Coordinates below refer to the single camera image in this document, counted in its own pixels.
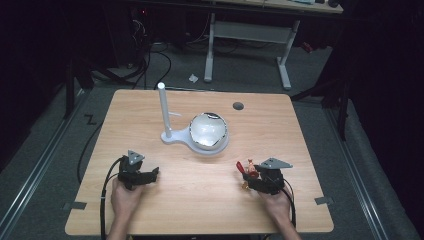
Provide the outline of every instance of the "black cable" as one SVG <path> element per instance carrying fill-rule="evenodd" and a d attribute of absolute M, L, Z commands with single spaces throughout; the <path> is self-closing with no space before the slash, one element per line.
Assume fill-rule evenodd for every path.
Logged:
<path fill-rule="evenodd" d="M 84 149 L 81 152 L 80 158 L 78 160 L 78 166 L 77 166 L 77 178 L 78 178 L 78 183 L 81 185 L 82 179 L 81 179 L 81 174 L 80 174 L 80 168 L 81 168 L 81 162 L 82 162 L 82 158 L 84 156 L 85 151 L 87 150 L 88 144 L 91 142 L 91 139 L 94 137 L 94 135 L 96 134 L 97 131 L 99 131 L 100 127 L 103 125 L 103 122 L 100 123 L 96 130 L 94 130 L 94 132 L 91 134 L 90 138 L 87 140 L 87 142 L 85 143 Z"/>
<path fill-rule="evenodd" d="M 159 79 L 159 80 L 157 80 L 156 81 L 156 83 L 155 83 L 155 86 L 153 87 L 153 90 L 156 90 L 157 89 L 157 87 L 158 87 L 158 84 L 162 81 L 162 79 L 164 79 L 165 78 L 165 76 L 169 73 L 169 71 L 171 70 L 171 59 L 168 57 L 168 56 L 166 56 L 165 54 L 163 54 L 163 53 L 161 53 L 161 52 L 157 52 L 157 54 L 160 54 L 160 55 L 162 55 L 162 56 L 164 56 L 164 57 L 166 57 L 167 59 L 168 59 L 168 61 L 169 61 L 169 67 L 168 67 L 168 70 L 166 71 L 166 73 Z"/>
<path fill-rule="evenodd" d="M 292 196 L 290 197 L 290 195 L 288 194 L 288 192 L 286 190 L 284 190 L 284 187 L 281 188 L 274 180 L 272 180 L 269 176 L 267 176 L 268 180 L 270 180 L 278 189 L 280 189 L 289 199 L 290 201 L 290 206 L 292 208 L 292 224 L 293 226 L 296 228 L 296 207 L 294 205 L 294 192 L 293 192 L 293 188 L 291 187 L 290 183 L 284 179 L 284 181 L 289 185 L 290 187 L 290 191 L 292 193 Z"/>
<path fill-rule="evenodd" d="M 113 168 L 121 161 L 121 158 L 116 160 L 112 166 L 109 169 L 109 172 L 106 175 L 105 182 L 103 184 L 102 189 L 102 195 L 100 197 L 100 234 L 102 237 L 102 240 L 106 240 L 106 227 L 105 227 L 105 201 L 106 201 L 106 186 L 109 180 L 112 178 L 110 177 L 110 173 L 112 172 Z"/>
<path fill-rule="evenodd" d="M 151 54 L 151 50 L 152 50 L 152 48 L 150 47 L 149 48 L 149 51 L 148 51 L 148 58 L 147 58 L 147 63 L 146 63 L 146 60 L 144 59 L 144 62 L 145 62 L 145 70 L 144 70 L 144 72 L 142 73 L 142 74 L 140 74 L 140 76 L 137 78 L 137 80 L 135 81 L 135 83 L 134 83 L 134 86 L 133 86 L 133 88 L 132 89 L 135 89 L 136 87 L 137 87 L 137 85 L 138 85 L 138 82 L 140 81 L 140 79 L 144 76 L 144 84 L 143 84 L 143 87 L 144 87 L 144 90 L 146 90 L 146 81 L 147 81 L 147 79 L 146 79 L 146 75 L 147 75 L 147 69 L 149 69 L 149 66 L 150 66 L 150 54 Z"/>

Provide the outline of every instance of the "metal rail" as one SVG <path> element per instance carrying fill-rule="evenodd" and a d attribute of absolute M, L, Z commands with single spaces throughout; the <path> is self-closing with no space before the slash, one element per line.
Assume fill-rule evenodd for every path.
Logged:
<path fill-rule="evenodd" d="M 76 107 L 72 114 L 68 118 L 62 120 L 62 123 L 54 133 L 53 137 L 50 139 L 47 147 L 44 149 L 40 158 L 38 159 L 37 164 L 29 175 L 28 179 L 25 181 L 24 185 L 19 190 L 15 200 L 9 207 L 9 210 L 3 217 L 0 222 L 0 239 L 8 239 L 9 235 L 12 233 L 13 228 L 15 227 L 19 217 L 22 212 L 25 210 L 28 202 L 30 201 L 32 195 L 36 191 L 39 183 L 41 182 L 44 174 L 46 173 L 50 163 L 53 160 L 54 153 L 57 146 L 62 140 L 66 130 L 68 129 L 70 123 L 75 117 L 75 113 L 78 111 L 80 106 L 87 100 L 89 91 L 80 90 L 77 95 Z"/>

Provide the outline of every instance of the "wooden table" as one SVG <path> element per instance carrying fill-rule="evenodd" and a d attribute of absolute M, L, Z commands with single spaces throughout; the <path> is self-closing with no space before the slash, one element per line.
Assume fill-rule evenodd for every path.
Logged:
<path fill-rule="evenodd" d="M 70 235 L 100 234 L 100 194 L 112 163 L 128 149 L 146 156 L 142 171 L 160 167 L 157 182 L 147 186 L 134 214 L 129 233 L 259 234 L 277 232 L 258 194 L 241 188 L 243 179 L 235 164 L 247 159 L 259 164 L 269 157 L 294 165 L 283 169 L 295 193 L 297 230 L 329 232 L 333 222 L 325 204 L 290 98 L 283 94 L 167 91 L 173 129 L 185 128 L 202 112 L 221 115 L 228 124 L 230 141 L 215 156 L 192 152 L 183 144 L 165 145 L 159 92 L 118 90 L 80 186 L 77 202 L 66 224 Z M 233 103 L 244 104 L 235 110 Z M 111 184 L 106 199 L 106 229 L 113 211 Z"/>

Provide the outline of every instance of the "dark background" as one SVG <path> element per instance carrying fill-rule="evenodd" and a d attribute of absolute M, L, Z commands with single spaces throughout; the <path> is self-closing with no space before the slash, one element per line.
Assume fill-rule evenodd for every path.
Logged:
<path fill-rule="evenodd" d="M 359 0 L 342 5 L 345 15 L 367 19 L 366 27 L 341 34 L 338 24 L 305 21 L 295 46 L 338 44 L 318 84 L 340 78 L 351 64 L 349 57 L 360 50 L 349 96 L 381 166 L 423 236 L 423 2 Z M 63 9 L 51 1 L 1 3 L 0 170 L 63 86 L 73 51 L 86 53 L 103 67 L 134 61 L 134 49 L 124 47 L 131 46 L 125 44 L 131 41 L 127 10 L 79 4 Z M 172 10 L 153 10 L 149 17 L 155 19 L 155 38 L 181 46 L 189 40 L 185 32 L 196 35 L 205 21 L 204 14 Z"/>

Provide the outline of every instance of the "red clip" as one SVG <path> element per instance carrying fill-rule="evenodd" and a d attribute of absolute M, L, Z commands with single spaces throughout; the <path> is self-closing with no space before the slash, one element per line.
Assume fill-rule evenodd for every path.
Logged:
<path fill-rule="evenodd" d="M 237 162 L 236 167 L 241 173 L 246 173 L 240 162 Z"/>

